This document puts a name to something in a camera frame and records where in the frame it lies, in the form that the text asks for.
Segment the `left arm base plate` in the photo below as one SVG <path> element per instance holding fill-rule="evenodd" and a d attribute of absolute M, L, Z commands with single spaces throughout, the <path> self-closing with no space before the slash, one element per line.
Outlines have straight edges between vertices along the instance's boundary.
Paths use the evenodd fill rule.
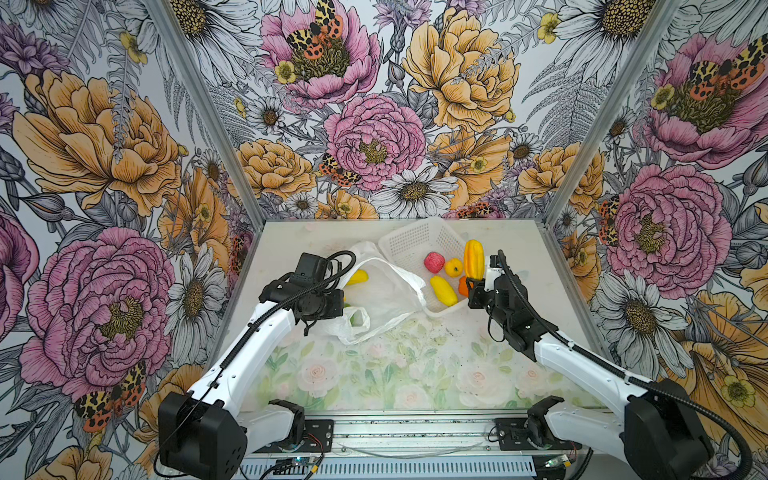
<path fill-rule="evenodd" d="M 292 426 L 288 437 L 278 443 L 283 452 L 329 453 L 332 450 L 335 422 L 307 419 Z"/>

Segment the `pink toy fruit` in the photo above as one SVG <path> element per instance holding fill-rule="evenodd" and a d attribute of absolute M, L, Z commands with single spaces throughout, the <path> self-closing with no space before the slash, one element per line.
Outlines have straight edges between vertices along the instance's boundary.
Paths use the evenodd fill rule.
<path fill-rule="evenodd" d="M 432 274 L 438 274 L 442 271 L 445 264 L 445 258 L 438 252 L 429 252 L 424 260 L 424 267 Z"/>

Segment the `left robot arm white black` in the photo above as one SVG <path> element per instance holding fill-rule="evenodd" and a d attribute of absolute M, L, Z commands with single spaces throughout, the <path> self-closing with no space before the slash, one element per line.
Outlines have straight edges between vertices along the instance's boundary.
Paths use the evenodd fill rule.
<path fill-rule="evenodd" d="M 305 437 L 303 407 L 271 400 L 242 416 L 250 386 L 282 340 L 298 325 L 310 330 L 342 315 L 341 278 L 356 256 L 300 256 L 296 268 L 266 285 L 251 318 L 211 368 L 183 393 L 170 393 L 158 408 L 156 474 L 174 479 L 231 479 L 245 457 L 269 445 L 296 448 Z"/>

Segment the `yellow toy fruit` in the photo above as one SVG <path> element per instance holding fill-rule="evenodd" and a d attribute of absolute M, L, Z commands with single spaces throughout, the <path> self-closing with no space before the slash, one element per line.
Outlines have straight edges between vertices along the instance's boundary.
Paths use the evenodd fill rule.
<path fill-rule="evenodd" d="M 464 275 L 463 261 L 458 258 L 452 258 L 444 264 L 444 272 L 451 278 L 459 278 Z"/>

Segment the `yellow ridged toy starfruit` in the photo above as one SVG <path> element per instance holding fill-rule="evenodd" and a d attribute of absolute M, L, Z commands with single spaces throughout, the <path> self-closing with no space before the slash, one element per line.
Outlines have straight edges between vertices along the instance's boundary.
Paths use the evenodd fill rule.
<path fill-rule="evenodd" d="M 472 280 L 483 280 L 485 275 L 485 252 L 477 240 L 469 240 L 464 248 L 465 276 Z"/>

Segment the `orange toy fruit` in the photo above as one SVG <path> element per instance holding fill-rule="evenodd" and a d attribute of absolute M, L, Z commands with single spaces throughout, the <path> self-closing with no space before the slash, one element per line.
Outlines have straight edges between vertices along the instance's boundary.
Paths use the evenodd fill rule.
<path fill-rule="evenodd" d="M 467 284 L 467 277 L 466 276 L 462 276 L 459 279 L 458 292 L 463 297 L 468 297 L 469 296 L 469 287 L 468 287 L 468 284 Z"/>

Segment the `white plastic bag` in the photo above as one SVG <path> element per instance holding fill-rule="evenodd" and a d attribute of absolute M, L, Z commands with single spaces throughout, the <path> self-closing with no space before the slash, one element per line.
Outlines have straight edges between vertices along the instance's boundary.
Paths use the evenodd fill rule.
<path fill-rule="evenodd" d="M 417 275 L 387 261 L 374 243 L 364 241 L 351 247 L 356 255 L 352 270 L 340 280 L 346 304 L 363 308 L 365 324 L 352 327 L 344 317 L 321 320 L 311 331 L 333 337 L 346 346 L 359 344 L 395 328 L 408 317 L 423 313 L 426 306 L 421 289 L 425 282 Z M 347 286 L 352 274 L 363 269 L 366 283 Z"/>

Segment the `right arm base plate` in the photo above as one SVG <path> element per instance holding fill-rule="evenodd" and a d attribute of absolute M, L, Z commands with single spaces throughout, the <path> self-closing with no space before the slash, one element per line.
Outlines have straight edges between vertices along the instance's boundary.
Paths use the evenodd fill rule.
<path fill-rule="evenodd" d="M 502 417 L 493 420 L 493 426 L 486 436 L 491 443 L 499 445 L 501 451 L 576 451 L 582 448 L 580 443 L 562 440 L 545 441 L 536 444 L 526 420 L 520 417 Z"/>

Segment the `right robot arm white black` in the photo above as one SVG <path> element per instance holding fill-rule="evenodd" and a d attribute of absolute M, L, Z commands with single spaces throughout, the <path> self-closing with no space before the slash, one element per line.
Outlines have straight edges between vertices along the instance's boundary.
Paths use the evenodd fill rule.
<path fill-rule="evenodd" d="M 468 305 L 482 309 L 513 350 L 552 369 L 610 412 L 577 407 L 550 395 L 527 411 L 527 437 L 537 447 L 573 441 L 627 463 L 642 479 L 691 479 L 715 454 L 684 390 L 637 376 L 591 352 L 543 319 L 502 252 L 485 256 L 470 242 L 464 253 Z"/>

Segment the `yellow toy banana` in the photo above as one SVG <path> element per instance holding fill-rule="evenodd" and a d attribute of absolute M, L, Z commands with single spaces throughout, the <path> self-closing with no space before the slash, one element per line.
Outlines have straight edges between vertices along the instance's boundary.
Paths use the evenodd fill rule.
<path fill-rule="evenodd" d="M 451 307 L 458 302 L 458 296 L 452 285 L 440 276 L 433 276 L 430 285 L 436 299 L 444 306 Z"/>

